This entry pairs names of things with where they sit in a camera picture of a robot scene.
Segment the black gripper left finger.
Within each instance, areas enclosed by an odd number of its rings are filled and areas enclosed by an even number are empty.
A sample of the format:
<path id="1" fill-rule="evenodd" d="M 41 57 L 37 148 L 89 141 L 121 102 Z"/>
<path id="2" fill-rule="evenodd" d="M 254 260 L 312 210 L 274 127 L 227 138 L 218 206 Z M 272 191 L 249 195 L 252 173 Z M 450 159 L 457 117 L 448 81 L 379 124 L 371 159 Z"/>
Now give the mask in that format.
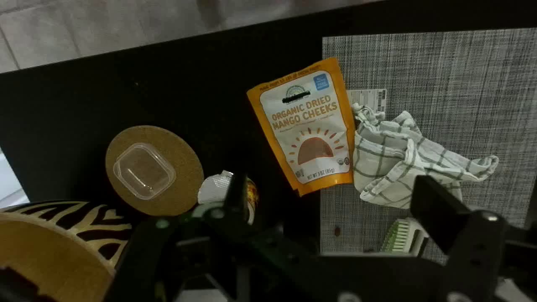
<path id="1" fill-rule="evenodd" d="M 173 302 L 212 285 L 228 302 L 292 302 L 286 237 L 245 220 L 247 176 L 225 200 L 180 216 L 150 216 L 131 238 L 131 302 Z"/>

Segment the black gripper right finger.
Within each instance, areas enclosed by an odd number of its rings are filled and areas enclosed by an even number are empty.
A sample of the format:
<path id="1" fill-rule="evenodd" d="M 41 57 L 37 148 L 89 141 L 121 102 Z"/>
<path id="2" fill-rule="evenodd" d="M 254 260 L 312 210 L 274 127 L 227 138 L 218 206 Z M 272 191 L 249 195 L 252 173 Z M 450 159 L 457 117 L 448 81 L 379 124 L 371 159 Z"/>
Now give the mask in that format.
<path id="1" fill-rule="evenodd" d="M 495 302 L 507 221 L 492 211 L 468 210 L 430 176 L 418 176 L 411 215 L 448 260 L 440 273 L 445 302 Z"/>

